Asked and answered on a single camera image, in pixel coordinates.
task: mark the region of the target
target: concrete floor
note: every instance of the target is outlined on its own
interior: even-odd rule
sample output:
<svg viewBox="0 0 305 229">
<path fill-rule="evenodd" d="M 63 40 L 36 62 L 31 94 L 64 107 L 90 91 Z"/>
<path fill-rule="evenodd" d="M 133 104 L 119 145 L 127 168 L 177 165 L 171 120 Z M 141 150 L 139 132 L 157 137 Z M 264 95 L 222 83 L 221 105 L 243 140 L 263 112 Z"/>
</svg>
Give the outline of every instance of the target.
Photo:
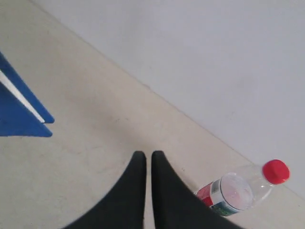
<svg viewBox="0 0 305 229">
<path fill-rule="evenodd" d="M 135 150 L 148 158 L 164 150 L 193 191 L 249 164 L 28 1 L 0 0 L 0 49 L 56 119 L 51 138 L 0 138 L 0 229 L 70 223 L 107 193 Z M 153 229 L 149 182 L 146 196 L 145 228 Z M 230 219 L 249 229 L 303 228 L 304 207 L 281 186 Z"/>
</svg>

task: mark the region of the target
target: bottle cap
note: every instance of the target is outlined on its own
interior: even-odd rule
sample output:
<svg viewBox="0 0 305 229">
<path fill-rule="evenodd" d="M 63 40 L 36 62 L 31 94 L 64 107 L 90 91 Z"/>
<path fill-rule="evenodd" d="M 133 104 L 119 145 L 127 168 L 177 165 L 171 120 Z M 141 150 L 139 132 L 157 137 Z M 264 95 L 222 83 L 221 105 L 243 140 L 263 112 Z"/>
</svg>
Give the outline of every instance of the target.
<svg viewBox="0 0 305 229">
<path fill-rule="evenodd" d="M 276 159 L 263 166 L 263 175 L 271 184 L 279 185 L 288 180 L 290 171 L 283 161 Z"/>
</svg>

